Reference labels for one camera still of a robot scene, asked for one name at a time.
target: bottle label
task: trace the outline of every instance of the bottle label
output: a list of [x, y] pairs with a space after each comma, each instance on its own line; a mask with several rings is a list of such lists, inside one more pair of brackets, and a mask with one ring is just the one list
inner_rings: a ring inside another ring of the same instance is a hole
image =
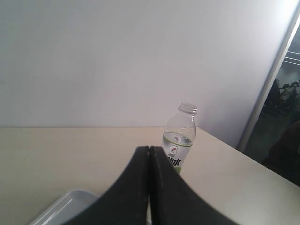
[[170, 160], [170, 163], [175, 167], [175, 170], [180, 173], [182, 164], [191, 149], [192, 145], [183, 145], [183, 136], [175, 134], [173, 140], [163, 136], [162, 147]]

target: water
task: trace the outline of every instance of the water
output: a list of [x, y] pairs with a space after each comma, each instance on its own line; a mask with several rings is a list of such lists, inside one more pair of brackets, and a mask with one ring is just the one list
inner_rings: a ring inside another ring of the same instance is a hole
[[178, 173], [180, 173], [182, 164], [192, 145], [192, 141], [183, 135], [173, 132], [164, 133], [162, 147]]

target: plastic bottle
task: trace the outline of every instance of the plastic bottle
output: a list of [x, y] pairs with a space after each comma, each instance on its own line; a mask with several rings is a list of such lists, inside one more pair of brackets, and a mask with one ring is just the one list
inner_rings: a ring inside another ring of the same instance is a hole
[[194, 116], [197, 107], [182, 102], [175, 114], [167, 123], [163, 134], [162, 147], [175, 170], [180, 173], [182, 164], [193, 145], [196, 136]]

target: logo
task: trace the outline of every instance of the logo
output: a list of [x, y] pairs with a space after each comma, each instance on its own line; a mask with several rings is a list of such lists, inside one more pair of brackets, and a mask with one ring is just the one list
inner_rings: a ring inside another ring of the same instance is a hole
[[170, 148], [169, 148], [169, 152], [170, 152], [171, 154], [173, 154], [173, 155], [176, 155], [177, 149], [178, 149], [178, 146], [171, 145]]

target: water bottle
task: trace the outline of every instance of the water bottle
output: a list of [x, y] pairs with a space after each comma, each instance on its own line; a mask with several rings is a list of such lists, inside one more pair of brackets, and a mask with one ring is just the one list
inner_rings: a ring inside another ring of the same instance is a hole
[[162, 147], [178, 173], [181, 171], [182, 164], [196, 136], [194, 122], [196, 111], [195, 105], [182, 102], [178, 113], [168, 121], [163, 134]]

